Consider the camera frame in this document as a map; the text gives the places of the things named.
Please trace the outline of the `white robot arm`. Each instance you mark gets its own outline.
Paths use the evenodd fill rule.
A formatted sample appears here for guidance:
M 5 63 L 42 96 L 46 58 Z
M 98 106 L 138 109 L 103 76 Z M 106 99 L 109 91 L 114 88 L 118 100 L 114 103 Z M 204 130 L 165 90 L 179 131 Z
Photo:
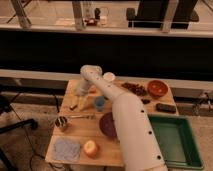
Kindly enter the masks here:
M 94 84 L 112 102 L 112 115 L 126 171 L 168 171 L 146 109 L 138 96 L 102 77 L 100 66 L 84 65 L 77 96 Z

